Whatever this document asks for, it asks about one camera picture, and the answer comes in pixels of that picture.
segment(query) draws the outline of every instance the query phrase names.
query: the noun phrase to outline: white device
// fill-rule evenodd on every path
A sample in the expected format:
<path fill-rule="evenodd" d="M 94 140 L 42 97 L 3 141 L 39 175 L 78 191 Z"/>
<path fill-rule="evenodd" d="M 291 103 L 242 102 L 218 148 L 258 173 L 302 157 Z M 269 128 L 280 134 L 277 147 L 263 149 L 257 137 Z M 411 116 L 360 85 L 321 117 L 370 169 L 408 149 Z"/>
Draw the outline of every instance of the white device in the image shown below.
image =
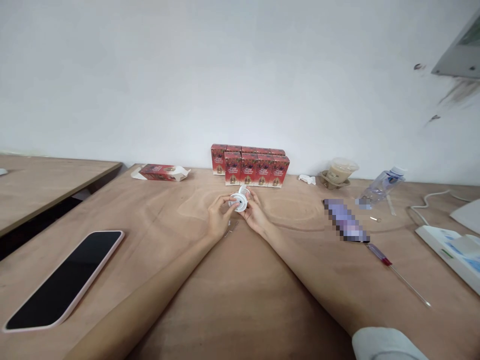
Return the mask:
<path fill-rule="evenodd" d="M 247 194 L 250 195 L 250 190 L 247 189 L 247 185 L 240 186 L 240 190 L 230 196 L 231 198 L 234 198 L 235 201 L 229 201 L 228 206 L 239 203 L 240 205 L 236 207 L 235 211 L 237 213 L 245 211 L 245 209 L 247 208 L 247 204 L 249 203 L 249 201 L 247 200 Z"/>
<path fill-rule="evenodd" d="M 480 238 L 427 225 L 415 232 L 480 295 Z"/>
<path fill-rule="evenodd" d="M 124 236 L 121 230 L 88 234 L 18 308 L 3 332 L 50 329 L 65 321 Z"/>
<path fill-rule="evenodd" d="M 459 207 L 450 216 L 464 227 L 480 234 L 480 199 Z"/>

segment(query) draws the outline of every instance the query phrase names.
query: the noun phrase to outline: red product box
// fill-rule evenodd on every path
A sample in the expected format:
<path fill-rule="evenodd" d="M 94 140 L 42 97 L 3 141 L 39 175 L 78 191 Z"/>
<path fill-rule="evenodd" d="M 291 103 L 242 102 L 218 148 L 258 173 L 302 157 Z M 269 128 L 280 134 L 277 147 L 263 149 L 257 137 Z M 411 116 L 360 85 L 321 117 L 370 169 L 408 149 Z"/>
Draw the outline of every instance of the red product box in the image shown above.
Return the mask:
<path fill-rule="evenodd" d="M 257 148 L 256 147 L 251 147 L 251 146 L 242 146 L 241 147 L 241 152 L 242 153 L 248 153 L 248 154 L 256 154 L 257 153 Z"/>
<path fill-rule="evenodd" d="M 227 145 L 226 151 L 229 153 L 239 153 L 242 151 L 242 147 L 238 145 Z"/>
<path fill-rule="evenodd" d="M 257 172 L 257 154 L 241 154 L 240 185 L 253 185 Z"/>
<path fill-rule="evenodd" d="M 240 185 L 240 169 L 242 154 L 239 152 L 225 153 L 225 185 Z"/>
<path fill-rule="evenodd" d="M 225 151 L 227 145 L 213 144 L 211 146 L 211 167 L 213 175 L 225 175 Z"/>
<path fill-rule="evenodd" d="M 272 155 L 285 156 L 285 151 L 283 151 L 282 149 L 270 149 L 270 153 Z"/>
<path fill-rule="evenodd" d="M 271 174 L 270 179 L 268 180 L 268 187 L 281 188 L 290 165 L 290 159 L 287 156 L 272 156 L 273 163 L 271 165 Z"/>
<path fill-rule="evenodd" d="M 267 149 L 266 147 L 257 147 L 256 148 L 256 153 L 257 154 L 270 154 L 270 149 Z"/>
<path fill-rule="evenodd" d="M 186 171 L 181 166 L 147 164 L 141 168 L 139 174 L 143 175 L 148 180 L 179 182 L 187 177 L 189 171 Z"/>
<path fill-rule="evenodd" d="M 258 154 L 256 163 L 255 179 L 253 186 L 267 187 L 269 185 L 270 173 L 272 172 L 273 155 Z"/>

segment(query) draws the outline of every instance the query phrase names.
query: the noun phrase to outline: white cable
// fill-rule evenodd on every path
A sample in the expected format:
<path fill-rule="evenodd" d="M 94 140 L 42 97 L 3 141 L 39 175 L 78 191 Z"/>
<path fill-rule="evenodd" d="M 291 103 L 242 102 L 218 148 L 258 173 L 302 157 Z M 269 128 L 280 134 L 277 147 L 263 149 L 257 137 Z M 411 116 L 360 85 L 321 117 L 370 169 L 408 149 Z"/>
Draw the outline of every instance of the white cable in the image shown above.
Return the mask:
<path fill-rule="evenodd" d="M 456 195 L 453 195 L 450 190 L 445 190 L 445 191 L 442 191 L 442 192 L 434 192 L 434 193 L 431 193 L 431 194 L 428 194 L 426 195 L 424 198 L 423 198 L 423 202 L 425 203 L 425 205 L 414 205 L 414 206 L 410 206 L 410 209 L 412 209 L 419 217 L 420 219 L 423 220 L 423 222 L 425 223 L 425 225 L 428 225 L 430 226 L 429 222 L 415 209 L 426 209 L 428 208 L 430 205 L 429 205 L 429 202 L 427 201 L 427 199 L 433 195 L 443 195 L 443 194 L 446 194 L 446 193 L 450 193 L 450 195 L 452 195 L 454 198 L 456 199 L 459 199 L 459 200 L 462 200 L 462 201 L 465 201 L 467 203 L 470 203 L 471 201 L 470 200 L 467 200 L 467 199 L 464 199 L 462 197 L 458 197 Z"/>
<path fill-rule="evenodd" d="M 464 199 L 463 197 L 460 197 L 460 196 L 457 196 L 457 195 L 453 195 L 452 193 L 450 193 L 450 195 L 452 195 L 455 199 L 462 200 L 462 201 L 465 201 L 465 202 L 467 202 L 467 203 L 471 203 L 471 202 L 472 202 L 471 200 L 467 200 L 467 199 Z"/>

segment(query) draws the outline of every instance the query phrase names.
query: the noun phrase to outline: white sleeve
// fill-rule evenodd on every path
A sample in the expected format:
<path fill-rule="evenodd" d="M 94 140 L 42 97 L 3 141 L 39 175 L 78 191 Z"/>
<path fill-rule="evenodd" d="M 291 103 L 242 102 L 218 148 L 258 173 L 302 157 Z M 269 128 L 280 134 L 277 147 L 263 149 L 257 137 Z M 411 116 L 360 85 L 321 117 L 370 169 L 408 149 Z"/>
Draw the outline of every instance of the white sleeve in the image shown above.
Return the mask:
<path fill-rule="evenodd" d="M 351 338 L 357 360 L 428 360 L 401 331 L 364 327 Z"/>

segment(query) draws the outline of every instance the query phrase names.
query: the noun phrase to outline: wood grain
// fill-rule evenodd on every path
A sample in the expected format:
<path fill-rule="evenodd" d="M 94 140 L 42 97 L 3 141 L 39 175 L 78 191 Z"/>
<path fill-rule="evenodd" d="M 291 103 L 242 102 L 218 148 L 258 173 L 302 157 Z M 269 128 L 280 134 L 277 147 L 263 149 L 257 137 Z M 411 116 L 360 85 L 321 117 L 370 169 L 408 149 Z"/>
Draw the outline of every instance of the wood grain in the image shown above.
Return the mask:
<path fill-rule="evenodd" d="M 119 169 L 121 162 L 0 154 L 0 236 Z"/>
<path fill-rule="evenodd" d="M 427 308 L 364 245 L 328 230 L 321 200 L 354 198 L 368 180 L 337 191 L 295 176 L 282 189 L 259 188 L 268 216 L 334 269 L 338 282 L 386 326 L 404 332 L 431 359 L 480 354 L 480 297 L 416 236 L 421 224 L 406 208 L 428 193 L 453 189 L 480 197 L 480 188 L 405 183 L 392 193 L 397 216 L 380 204 L 367 215 L 372 241 L 432 304 Z M 82 302 L 62 325 L 0 334 L 8 359 L 61 359 L 104 315 L 206 229 L 207 206 L 236 187 L 193 169 L 181 182 L 130 178 L 127 172 L 0 262 L 0 321 L 4 323 L 78 242 L 95 230 L 126 237 Z M 448 217 L 464 205 L 431 198 L 422 213 L 433 226 L 471 233 Z M 380 223 L 368 220 L 372 215 Z M 354 359 L 351 339 L 312 298 L 275 252 L 235 214 L 236 230 L 221 240 L 180 289 L 131 359 Z"/>

